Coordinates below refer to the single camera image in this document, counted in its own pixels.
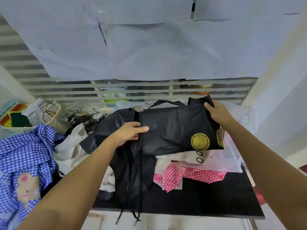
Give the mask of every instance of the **human hand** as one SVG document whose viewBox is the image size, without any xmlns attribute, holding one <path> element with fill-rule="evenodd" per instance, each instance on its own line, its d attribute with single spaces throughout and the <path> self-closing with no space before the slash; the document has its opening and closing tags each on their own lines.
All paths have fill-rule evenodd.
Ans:
<svg viewBox="0 0 307 230">
<path fill-rule="evenodd" d="M 110 135 L 115 139 L 117 147 L 123 145 L 127 140 L 138 139 L 139 133 L 144 133 L 149 130 L 149 127 L 139 127 L 139 122 L 125 123 L 121 128 Z"/>
<path fill-rule="evenodd" d="M 236 122 L 222 103 L 213 100 L 213 104 L 214 107 L 205 102 L 204 106 L 210 112 L 211 118 L 219 123 L 223 129 L 229 124 Z"/>
</svg>

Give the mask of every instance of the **black tabletop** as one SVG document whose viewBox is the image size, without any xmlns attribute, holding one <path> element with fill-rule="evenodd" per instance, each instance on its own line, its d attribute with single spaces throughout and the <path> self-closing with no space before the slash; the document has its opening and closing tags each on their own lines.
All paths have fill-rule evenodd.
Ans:
<svg viewBox="0 0 307 230">
<path fill-rule="evenodd" d="M 98 195 L 92 209 L 120 211 L 116 196 L 104 201 Z M 169 193 L 153 183 L 143 192 L 142 213 L 264 218 L 245 170 L 243 173 L 227 173 L 223 181 L 211 184 L 183 178 L 182 190 Z"/>
</svg>

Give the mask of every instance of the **person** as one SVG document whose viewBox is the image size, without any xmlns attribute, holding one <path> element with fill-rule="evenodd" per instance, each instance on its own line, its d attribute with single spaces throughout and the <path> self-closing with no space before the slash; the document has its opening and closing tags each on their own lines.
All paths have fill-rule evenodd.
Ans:
<svg viewBox="0 0 307 230">
<path fill-rule="evenodd" d="M 271 209 L 288 230 L 307 229 L 307 177 L 240 125 L 225 106 L 205 103 L 213 120 L 233 139 Z M 38 202 L 17 230 L 81 229 L 116 148 L 146 134 L 148 127 L 125 123 Z"/>
</svg>

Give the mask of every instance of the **yellow circular patch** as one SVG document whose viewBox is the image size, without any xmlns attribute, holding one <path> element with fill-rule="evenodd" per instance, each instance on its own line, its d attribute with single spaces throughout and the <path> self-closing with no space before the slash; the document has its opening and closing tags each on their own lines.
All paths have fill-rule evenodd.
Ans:
<svg viewBox="0 0 307 230">
<path fill-rule="evenodd" d="M 205 134 L 196 133 L 191 138 L 191 145 L 195 150 L 206 150 L 210 146 L 210 140 Z"/>
</svg>

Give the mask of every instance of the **person's right arm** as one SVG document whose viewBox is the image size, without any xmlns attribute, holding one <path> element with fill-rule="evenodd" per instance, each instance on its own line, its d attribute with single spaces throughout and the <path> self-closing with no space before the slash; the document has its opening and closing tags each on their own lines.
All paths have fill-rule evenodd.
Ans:
<svg viewBox="0 0 307 230">
<path fill-rule="evenodd" d="M 231 136 L 258 190 L 287 230 L 307 229 L 307 177 L 260 142 L 214 101 L 213 120 Z"/>
</svg>

